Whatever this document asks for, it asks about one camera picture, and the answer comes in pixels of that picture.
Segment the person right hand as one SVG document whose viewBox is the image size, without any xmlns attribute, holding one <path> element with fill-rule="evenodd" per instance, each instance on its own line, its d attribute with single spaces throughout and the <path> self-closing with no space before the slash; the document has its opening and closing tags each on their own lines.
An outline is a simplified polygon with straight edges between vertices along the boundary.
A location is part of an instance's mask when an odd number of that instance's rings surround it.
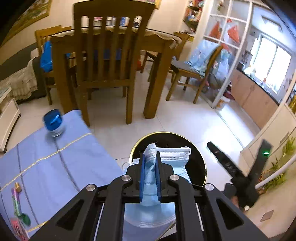
<svg viewBox="0 0 296 241">
<path fill-rule="evenodd" d="M 233 196 L 233 197 L 231 198 L 231 202 L 232 202 L 237 208 L 239 208 L 242 212 L 245 212 L 245 209 L 244 209 L 244 208 L 241 208 L 241 207 L 239 206 L 239 202 L 238 202 L 238 197 L 237 197 L 237 196 Z"/>
</svg>

